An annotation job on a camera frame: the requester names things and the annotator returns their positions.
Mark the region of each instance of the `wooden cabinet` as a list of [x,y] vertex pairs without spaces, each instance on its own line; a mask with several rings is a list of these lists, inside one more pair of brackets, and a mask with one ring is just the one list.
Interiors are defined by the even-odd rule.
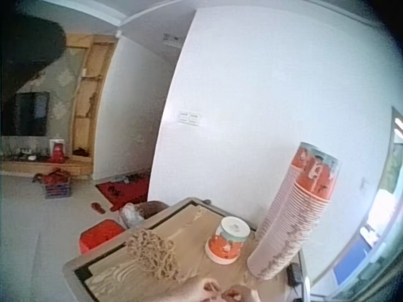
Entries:
[[74,155],[75,160],[92,162],[98,106],[110,60],[115,51],[116,39],[113,36],[93,35],[84,36],[80,40],[71,35],[67,43],[70,47],[76,45],[87,50],[74,98],[70,143],[73,152],[81,148],[89,154],[87,157]]

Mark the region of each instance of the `tile floor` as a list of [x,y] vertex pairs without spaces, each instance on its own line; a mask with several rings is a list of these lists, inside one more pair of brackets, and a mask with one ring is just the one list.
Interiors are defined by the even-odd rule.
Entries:
[[[97,201],[100,215],[91,209]],[[89,181],[76,181],[72,197],[45,199],[27,177],[1,176],[0,301],[72,302],[62,266],[79,255],[84,230],[112,218],[111,204]]]

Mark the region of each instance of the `floor mat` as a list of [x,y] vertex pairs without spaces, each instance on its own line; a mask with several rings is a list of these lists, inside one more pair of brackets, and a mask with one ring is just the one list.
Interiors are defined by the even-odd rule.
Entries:
[[136,173],[127,176],[129,183],[119,182],[104,182],[97,184],[98,190],[105,196],[113,205],[110,210],[112,212],[119,210],[127,203],[142,203],[147,201],[149,192],[150,174]]

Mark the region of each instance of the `tv stand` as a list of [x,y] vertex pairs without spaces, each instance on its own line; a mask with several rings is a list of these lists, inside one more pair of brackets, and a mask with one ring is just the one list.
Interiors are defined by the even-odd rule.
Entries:
[[67,159],[63,164],[49,161],[5,160],[1,161],[2,174],[16,176],[34,176],[35,174],[48,174],[55,168],[68,171],[72,176],[89,176],[93,173],[93,163],[80,160]]

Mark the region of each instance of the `basket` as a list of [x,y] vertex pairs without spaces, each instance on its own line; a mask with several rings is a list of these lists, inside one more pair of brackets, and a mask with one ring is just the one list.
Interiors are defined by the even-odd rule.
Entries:
[[71,196],[70,177],[67,182],[57,184],[42,184],[46,199],[66,198]]

